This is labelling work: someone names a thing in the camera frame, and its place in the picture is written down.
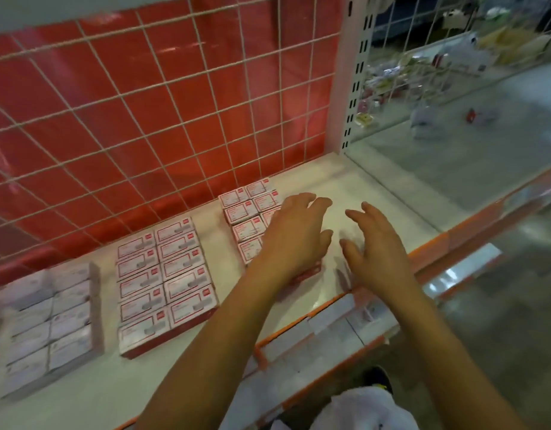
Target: shoe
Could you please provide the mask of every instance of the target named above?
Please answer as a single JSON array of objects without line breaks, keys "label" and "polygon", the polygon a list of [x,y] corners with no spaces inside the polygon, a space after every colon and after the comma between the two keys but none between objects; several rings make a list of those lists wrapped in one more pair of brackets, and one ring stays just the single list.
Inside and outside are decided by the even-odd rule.
[{"label": "shoe", "polygon": [[371,367],[371,369],[365,371],[363,373],[363,381],[365,382],[365,386],[377,386],[393,395],[393,387],[389,380],[389,376],[387,376],[387,372],[379,366]]}]

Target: floor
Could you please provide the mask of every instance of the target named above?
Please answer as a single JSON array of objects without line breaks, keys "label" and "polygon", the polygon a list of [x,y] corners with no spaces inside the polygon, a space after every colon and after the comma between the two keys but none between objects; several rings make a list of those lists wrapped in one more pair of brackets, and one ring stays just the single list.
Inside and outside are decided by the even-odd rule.
[{"label": "floor", "polygon": [[[448,323],[501,394],[533,429],[551,428],[551,205],[493,242],[504,260],[441,305]],[[443,429],[413,351],[402,334],[283,413],[293,430],[309,428],[331,395],[360,385],[361,374],[383,366],[395,401],[421,429]]]}]

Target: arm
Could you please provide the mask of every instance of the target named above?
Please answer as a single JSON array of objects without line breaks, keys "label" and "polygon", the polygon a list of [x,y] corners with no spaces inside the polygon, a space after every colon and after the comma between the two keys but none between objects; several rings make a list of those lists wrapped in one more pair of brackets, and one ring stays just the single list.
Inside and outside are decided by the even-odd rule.
[{"label": "arm", "polygon": [[220,426],[278,292],[321,259],[331,243],[332,232],[322,232],[331,200],[315,198],[310,193],[286,198],[261,252],[160,383],[137,430]]},{"label": "arm", "polygon": [[421,290],[391,224],[367,202],[363,202],[362,208],[363,212],[345,213],[363,231],[364,253],[353,242],[343,239],[340,244],[344,256],[362,284],[393,311],[419,353],[425,382],[447,428],[526,428]]}]

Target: stack of boxes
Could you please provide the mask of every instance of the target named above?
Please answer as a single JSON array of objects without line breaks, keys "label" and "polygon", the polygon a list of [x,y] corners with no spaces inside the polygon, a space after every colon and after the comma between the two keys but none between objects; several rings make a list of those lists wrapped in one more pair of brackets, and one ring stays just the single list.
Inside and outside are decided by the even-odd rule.
[{"label": "stack of boxes", "polygon": [[0,305],[18,311],[0,326],[2,396],[45,385],[102,351],[99,287],[98,268],[88,263],[36,272],[0,289]]},{"label": "stack of boxes", "polygon": [[218,297],[190,217],[118,246],[120,354],[132,359],[209,319]]},{"label": "stack of boxes", "polygon": [[[224,216],[232,229],[238,252],[247,267],[262,249],[264,232],[274,213],[281,208],[283,199],[272,187],[269,178],[236,188],[219,196]],[[322,271],[322,262],[296,276],[292,284],[298,284]]]}]

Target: hand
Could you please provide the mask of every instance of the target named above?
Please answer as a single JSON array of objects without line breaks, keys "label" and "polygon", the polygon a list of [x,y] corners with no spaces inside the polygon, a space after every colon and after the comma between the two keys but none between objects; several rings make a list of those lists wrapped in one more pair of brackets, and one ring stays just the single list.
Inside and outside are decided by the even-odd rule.
[{"label": "hand", "polygon": [[313,267],[331,243],[333,231],[322,232],[323,216],[331,204],[331,199],[316,199],[313,193],[287,197],[273,215],[262,250],[252,264],[267,264],[266,267],[282,274],[286,284]]},{"label": "hand", "polygon": [[415,281],[401,239],[377,208],[363,202],[361,211],[346,210],[345,215],[358,224],[365,237],[361,253],[351,240],[341,239],[343,256],[353,274],[385,303],[420,289]]}]

